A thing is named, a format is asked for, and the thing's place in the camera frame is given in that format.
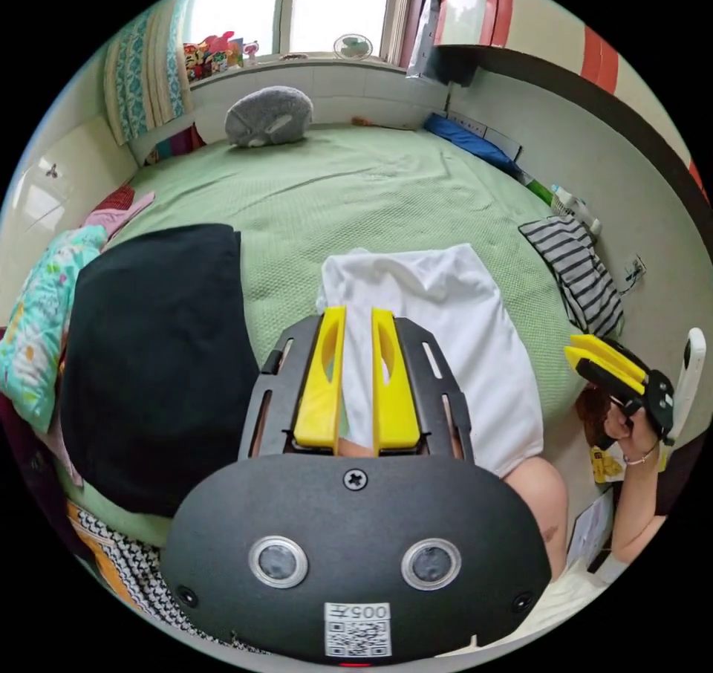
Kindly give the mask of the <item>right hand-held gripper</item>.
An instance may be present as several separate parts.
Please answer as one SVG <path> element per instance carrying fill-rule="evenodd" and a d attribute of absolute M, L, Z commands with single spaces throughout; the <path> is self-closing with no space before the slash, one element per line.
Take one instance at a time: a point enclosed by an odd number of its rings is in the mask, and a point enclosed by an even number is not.
<path fill-rule="evenodd" d="M 625 415 L 644 408 L 659 440 L 674 445 L 674 386 L 664 373 L 649 368 L 617 341 L 590 334 L 572 335 L 564 354 L 570 367 L 621 405 Z"/>

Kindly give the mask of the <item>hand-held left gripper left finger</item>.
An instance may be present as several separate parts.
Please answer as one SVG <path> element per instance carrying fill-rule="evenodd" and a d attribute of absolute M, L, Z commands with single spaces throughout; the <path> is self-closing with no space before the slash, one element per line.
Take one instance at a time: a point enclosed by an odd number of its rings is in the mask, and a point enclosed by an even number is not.
<path fill-rule="evenodd" d="M 338 445 L 346 314 L 329 307 L 319 320 L 293 428 L 298 447 Z"/>

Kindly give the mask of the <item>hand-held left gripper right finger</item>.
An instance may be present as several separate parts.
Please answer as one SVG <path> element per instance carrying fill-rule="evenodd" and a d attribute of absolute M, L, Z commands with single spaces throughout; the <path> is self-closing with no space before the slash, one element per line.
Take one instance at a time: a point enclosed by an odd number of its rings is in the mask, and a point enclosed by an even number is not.
<path fill-rule="evenodd" d="M 371 310 L 372 433 L 376 448 L 415 448 L 420 427 L 391 311 Z"/>

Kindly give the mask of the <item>person's right hand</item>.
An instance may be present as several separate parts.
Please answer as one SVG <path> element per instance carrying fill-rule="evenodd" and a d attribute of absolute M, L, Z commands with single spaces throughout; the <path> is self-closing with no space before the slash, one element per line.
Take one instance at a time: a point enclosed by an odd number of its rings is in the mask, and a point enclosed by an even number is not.
<path fill-rule="evenodd" d="M 627 465 L 653 462 L 659 457 L 659 438 L 644 408 L 625 415 L 622 406 L 612 400 L 603 427 L 605 434 L 618 443 Z"/>

